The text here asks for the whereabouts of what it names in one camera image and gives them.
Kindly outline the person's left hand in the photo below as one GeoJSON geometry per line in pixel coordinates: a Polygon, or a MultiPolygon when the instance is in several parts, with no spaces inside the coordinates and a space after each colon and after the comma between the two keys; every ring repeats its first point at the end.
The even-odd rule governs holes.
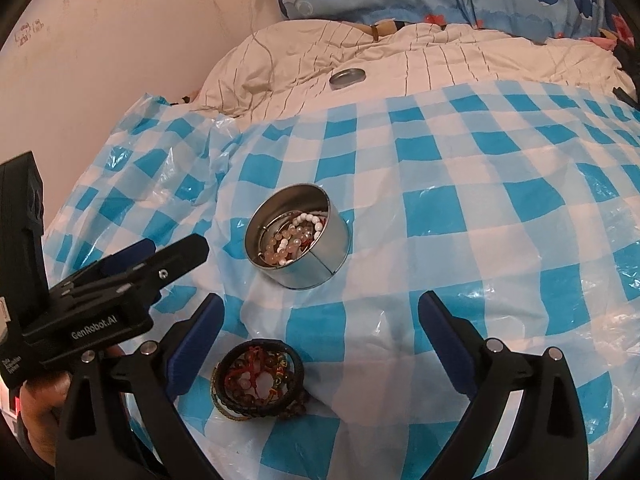
{"type": "Polygon", "coordinates": [[[21,416],[30,447],[43,463],[55,465],[60,413],[64,408],[72,375],[47,374],[24,382],[20,389],[21,416]]]}

